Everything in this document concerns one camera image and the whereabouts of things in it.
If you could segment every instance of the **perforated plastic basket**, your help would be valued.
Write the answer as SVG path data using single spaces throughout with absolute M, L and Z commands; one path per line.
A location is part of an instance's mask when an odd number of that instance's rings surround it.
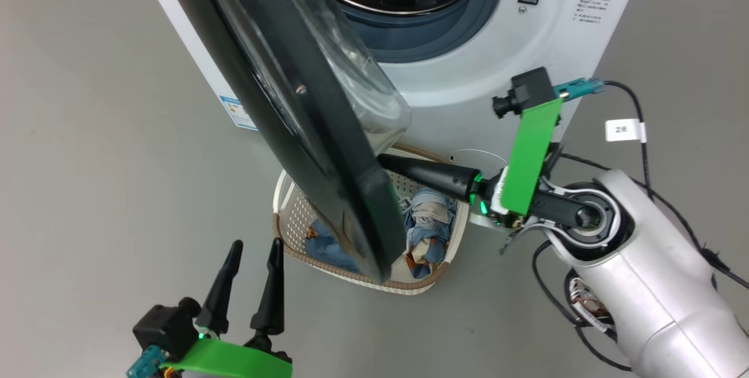
M 388 154 L 446 162 L 446 160 L 442 160 L 433 154 L 402 145 L 396 145 L 394 148 L 388 150 Z M 397 173 L 388 172 L 388 175 L 390 175 L 390 181 L 393 183 L 393 188 L 399 198 L 411 197 L 415 192 L 423 188 L 422 184 L 415 183 L 415 181 L 409 180 L 409 178 Z M 307 197 L 294 184 L 294 181 L 286 174 L 286 171 L 281 172 L 281 176 L 276 184 L 276 193 L 273 195 L 273 232 L 276 237 L 280 237 L 286 243 L 286 253 L 294 256 L 294 258 L 303 263 L 310 264 L 310 266 L 320 271 L 332 274 L 351 283 L 382 290 L 383 292 L 398 293 L 399 295 L 418 295 L 432 287 L 442 274 L 445 274 L 460 247 L 463 232 L 465 231 L 466 223 L 468 223 L 469 207 L 465 202 L 455 202 L 458 209 L 455 213 L 455 221 L 453 222 L 452 234 L 450 235 L 445 260 L 442 263 L 434 265 L 432 273 L 421 280 L 410 276 L 410 271 L 404 267 L 405 262 L 400 259 L 396 263 L 403 263 L 403 266 L 399 265 L 403 268 L 396 268 L 396 264 L 393 264 L 393 276 L 391 276 L 391 279 L 383 284 L 375 284 L 370 277 L 322 263 L 307 255 L 304 248 L 304 240 L 307 238 L 308 229 L 316 220 L 317 214 L 307 201 Z

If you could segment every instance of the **green bracket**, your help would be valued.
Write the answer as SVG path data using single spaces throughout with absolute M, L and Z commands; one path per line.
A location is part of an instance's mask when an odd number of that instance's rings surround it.
M 161 364 L 167 367 L 225 378 L 291 378 L 292 372 L 273 355 L 211 338 L 198 340 L 181 362 Z
M 500 197 L 502 207 L 511 212 L 528 214 L 561 109 L 562 99 L 557 98 L 525 109 L 521 115 Z

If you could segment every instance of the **washing machine door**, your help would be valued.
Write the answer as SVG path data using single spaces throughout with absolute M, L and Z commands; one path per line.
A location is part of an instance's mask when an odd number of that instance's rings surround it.
M 408 127 L 407 104 L 325 0 L 212 2 L 236 46 L 218 52 L 240 57 L 211 56 L 233 65 L 236 96 L 359 270 L 388 279 L 405 231 L 375 153 Z

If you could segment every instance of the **gray floor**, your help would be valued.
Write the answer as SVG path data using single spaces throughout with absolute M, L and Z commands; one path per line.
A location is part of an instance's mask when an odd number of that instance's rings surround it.
M 641 95 L 655 188 L 744 277 L 747 20 L 746 0 L 631 0 L 599 69 Z M 202 299 L 237 238 L 227 338 L 246 340 L 280 167 L 230 123 L 156 0 L 0 0 L 0 90 L 4 375 L 122 376 L 138 353 L 133 323 L 154 303 Z M 637 145 L 602 132 L 631 114 L 615 92 L 588 99 L 569 151 L 639 174 Z M 592 173 L 564 164 L 557 178 Z M 289 262 L 276 347 L 308 377 L 625 376 L 538 291 L 540 241 L 500 257 L 496 237 L 469 229 L 449 274 L 417 298 Z M 548 277 L 564 270 L 542 263 Z M 747 293 L 719 283 L 749 324 Z

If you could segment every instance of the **blue cloth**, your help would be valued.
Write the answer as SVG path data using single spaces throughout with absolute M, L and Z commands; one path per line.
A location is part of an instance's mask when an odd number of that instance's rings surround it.
M 450 232 L 452 231 L 452 223 L 455 220 L 457 206 L 446 195 L 429 188 L 423 188 L 421 191 L 415 193 L 411 202 L 411 208 L 404 215 L 404 224 L 407 229 L 406 240 L 408 252 L 410 254 L 411 248 L 418 245 L 423 239 L 428 239 L 429 247 L 423 257 L 423 261 L 430 264 L 441 263 L 445 260 L 447 243 L 450 240 Z M 436 202 L 445 207 L 448 223 L 442 223 L 442 221 L 433 218 L 444 217 L 442 213 L 434 212 L 433 215 L 425 215 L 429 214 L 429 211 L 432 211 L 426 210 L 427 212 L 425 212 L 423 204 L 426 202 Z M 413 258 L 409 262 L 409 267 L 415 279 L 423 279 L 423 277 L 431 274 L 431 267 L 428 264 L 417 263 L 414 265 Z
M 307 255 L 317 261 L 359 274 L 359 269 L 356 268 L 353 258 L 346 255 L 338 241 L 335 240 L 335 237 L 332 236 L 332 233 L 319 218 L 315 220 L 315 223 L 312 223 L 312 228 L 318 232 L 318 236 L 304 240 L 304 249 L 307 251 Z

